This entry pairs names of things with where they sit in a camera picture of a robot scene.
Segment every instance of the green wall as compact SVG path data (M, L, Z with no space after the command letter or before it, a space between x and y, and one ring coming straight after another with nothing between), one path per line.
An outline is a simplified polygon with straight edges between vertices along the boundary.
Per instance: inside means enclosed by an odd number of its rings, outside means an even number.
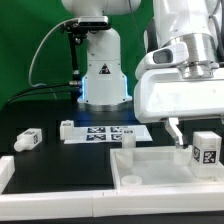
M152 18L152 0L142 0L135 12L140 36ZM0 0L0 107L17 92L29 88L28 72L41 40L59 22L71 18L61 0ZM121 36L122 71L129 79L129 93L136 84L134 71L143 57L131 15L111 16ZM86 72L85 46L78 50L79 66ZM56 84L71 79L66 34L55 32L44 45L33 73L33 83Z

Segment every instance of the cube with fiducial marker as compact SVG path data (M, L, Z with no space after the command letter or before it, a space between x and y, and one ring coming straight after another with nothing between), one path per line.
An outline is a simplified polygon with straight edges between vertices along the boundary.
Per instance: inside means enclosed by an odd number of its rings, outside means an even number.
M196 177L217 176L222 138L211 131L195 132L191 170Z

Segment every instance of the table surface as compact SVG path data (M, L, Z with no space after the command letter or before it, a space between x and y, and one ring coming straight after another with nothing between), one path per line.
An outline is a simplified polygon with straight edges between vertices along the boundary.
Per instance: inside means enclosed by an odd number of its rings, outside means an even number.
M64 145L59 136L60 123L64 120L74 120L76 127L139 124L132 108L117 112L84 111L69 100L11 104L0 112L0 156L13 155L16 172L3 194L114 189L110 149L120 148L121 143ZM32 151L17 153L13 148L16 136L28 128L41 128L43 142ZM153 142L138 142L137 147L174 145L163 123L148 124L147 128ZM224 137L220 119L180 122L179 128L188 136L189 144L192 144L195 131L214 131ZM149 220L159 223L223 223L223 215L224 212L207 212L18 223L149 223Z

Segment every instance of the robot logo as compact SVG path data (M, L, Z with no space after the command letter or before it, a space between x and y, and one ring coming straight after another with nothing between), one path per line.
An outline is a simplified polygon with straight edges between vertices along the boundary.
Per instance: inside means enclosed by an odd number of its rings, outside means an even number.
M103 65L99 74L102 74L102 75L111 74L109 68L107 67L107 64Z

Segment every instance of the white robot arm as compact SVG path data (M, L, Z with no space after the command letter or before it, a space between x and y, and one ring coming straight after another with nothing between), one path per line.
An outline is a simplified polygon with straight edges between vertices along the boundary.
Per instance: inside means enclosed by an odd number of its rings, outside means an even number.
M65 8L75 15L80 16L102 16L120 15L130 13L129 0L62 0ZM131 0L135 11L141 0Z
M126 107L132 97L127 93L127 78L121 71L120 37L114 29L100 30L100 26L109 23L105 15L130 13L141 0L62 0L62 3L77 17L75 26L96 28L87 33L88 71L83 78L79 106L95 111Z
M217 26L210 20L215 11L213 16L221 28L222 7L217 0L153 3L159 50L146 55L136 70L135 115L142 123L164 121L169 133L178 138L176 145L182 147L180 133L172 128L178 119L224 114L224 70L217 63ZM189 54L182 50L183 60L169 61L165 54L161 54L163 63L148 60L167 48L174 49L174 57L179 56L176 46L181 43L186 44Z

